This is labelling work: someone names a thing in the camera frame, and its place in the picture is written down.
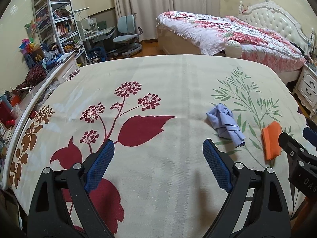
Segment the pink floral quilt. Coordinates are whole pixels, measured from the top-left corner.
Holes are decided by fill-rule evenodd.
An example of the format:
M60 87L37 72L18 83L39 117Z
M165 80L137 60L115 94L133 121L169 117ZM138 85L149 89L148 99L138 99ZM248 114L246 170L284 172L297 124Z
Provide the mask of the pink floral quilt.
M300 49L284 36L234 16L167 11L156 20L158 36L163 31L174 34L204 55L221 53L226 42L234 40L242 47L242 59L264 64L276 73L298 70L306 62Z

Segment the white two-drawer nightstand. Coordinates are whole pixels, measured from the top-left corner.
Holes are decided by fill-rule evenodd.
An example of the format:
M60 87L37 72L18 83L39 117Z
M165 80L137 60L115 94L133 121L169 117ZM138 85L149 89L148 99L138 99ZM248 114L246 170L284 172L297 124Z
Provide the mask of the white two-drawer nightstand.
M296 94L302 104L309 110L309 117L316 117L316 102L317 102L317 78L316 71L311 67L303 66L299 79L292 94Z

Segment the white round bedpost knob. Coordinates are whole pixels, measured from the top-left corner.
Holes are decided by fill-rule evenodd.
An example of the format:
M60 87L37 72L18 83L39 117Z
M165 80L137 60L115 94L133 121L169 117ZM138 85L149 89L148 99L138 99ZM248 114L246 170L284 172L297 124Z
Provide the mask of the white round bedpost knob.
M240 59L242 57L242 47L239 42L229 40L225 44L225 55L229 58Z

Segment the white curved bookshelf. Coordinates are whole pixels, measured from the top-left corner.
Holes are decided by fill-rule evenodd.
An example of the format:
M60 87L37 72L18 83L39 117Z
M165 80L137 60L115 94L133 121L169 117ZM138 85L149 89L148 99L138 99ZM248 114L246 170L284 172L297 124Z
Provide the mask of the white curved bookshelf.
M78 30L72 0L31 0L33 16L40 20L36 33L41 44L60 54L75 53L79 67L88 56Z

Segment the floral leaf bedsheet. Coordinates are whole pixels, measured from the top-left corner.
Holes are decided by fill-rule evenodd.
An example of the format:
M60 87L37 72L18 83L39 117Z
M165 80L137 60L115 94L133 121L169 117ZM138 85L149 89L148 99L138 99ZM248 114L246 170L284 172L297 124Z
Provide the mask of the floral leaf bedsheet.
M245 136L218 137L206 113L232 111ZM202 153L211 139L250 169L272 167L288 211L304 195L288 181L287 155L266 162L262 129L273 121L309 148L306 120L269 67L206 55L160 55L92 64L71 74L22 130L7 186L25 212L42 169L69 169L105 140L115 155L91 199L116 237L202 237L226 198Z

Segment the lavender paper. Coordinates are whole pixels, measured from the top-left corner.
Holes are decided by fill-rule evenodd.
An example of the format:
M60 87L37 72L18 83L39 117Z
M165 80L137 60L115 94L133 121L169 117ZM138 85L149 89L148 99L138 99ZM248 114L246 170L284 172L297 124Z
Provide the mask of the lavender paper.
M229 139L235 147L245 145L245 136L235 121L232 111L225 105L217 104L206 113L206 116L218 137Z

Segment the grey study desk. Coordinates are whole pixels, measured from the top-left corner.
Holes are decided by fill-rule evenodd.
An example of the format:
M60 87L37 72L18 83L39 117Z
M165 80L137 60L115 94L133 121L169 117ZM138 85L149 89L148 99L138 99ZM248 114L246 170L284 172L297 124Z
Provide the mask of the grey study desk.
M107 51L108 46L112 46L113 35L116 32L116 27L108 27L103 30L99 30L96 33L87 33L84 35L84 47L86 53L89 54L89 51L95 47L102 47Z

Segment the grey ergonomic desk chair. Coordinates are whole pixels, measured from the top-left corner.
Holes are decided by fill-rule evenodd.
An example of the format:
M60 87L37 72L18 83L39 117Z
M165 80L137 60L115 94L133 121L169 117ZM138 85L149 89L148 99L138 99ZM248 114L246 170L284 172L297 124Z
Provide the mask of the grey ergonomic desk chair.
M142 45L139 43L139 36L143 34L143 29L137 26L137 13L122 16L118 19L118 36L112 42L116 49L108 53L109 56L129 58L142 51Z

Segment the colourful paper pinwheel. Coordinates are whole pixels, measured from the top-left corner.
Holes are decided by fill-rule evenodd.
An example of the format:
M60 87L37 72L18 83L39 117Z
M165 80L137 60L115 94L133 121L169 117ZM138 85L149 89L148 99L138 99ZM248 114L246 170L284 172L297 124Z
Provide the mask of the colourful paper pinwheel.
M19 51L22 54L33 53L36 51L40 45L34 41L33 38L26 38L21 41L21 45L19 47Z

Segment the orange paper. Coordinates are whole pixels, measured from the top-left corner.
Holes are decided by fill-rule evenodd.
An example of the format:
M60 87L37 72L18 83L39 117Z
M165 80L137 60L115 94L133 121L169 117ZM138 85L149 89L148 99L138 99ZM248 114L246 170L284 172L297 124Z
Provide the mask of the orange paper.
M278 143L278 138L281 133L282 128L276 121L273 121L267 127L262 129L262 140L266 161L271 161L281 154L282 149Z

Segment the dark red knitted item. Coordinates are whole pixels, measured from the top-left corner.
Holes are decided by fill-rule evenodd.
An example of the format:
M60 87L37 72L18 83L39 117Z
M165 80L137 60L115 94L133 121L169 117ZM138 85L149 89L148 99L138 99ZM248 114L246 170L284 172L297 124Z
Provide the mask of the dark red knitted item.
M17 94L18 92L23 92L26 89L33 88L42 82L46 77L46 69L41 64L37 64L29 70L24 82L17 85L16 88L12 90L12 93Z

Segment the white tufted double bed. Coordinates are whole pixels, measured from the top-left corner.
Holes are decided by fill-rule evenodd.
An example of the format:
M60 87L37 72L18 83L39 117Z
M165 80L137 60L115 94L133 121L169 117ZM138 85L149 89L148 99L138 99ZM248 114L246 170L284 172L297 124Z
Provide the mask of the white tufted double bed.
M158 45L169 55L249 60L268 66L284 83L295 81L312 60L300 23L273 1L240 3L237 17L167 11L156 21Z

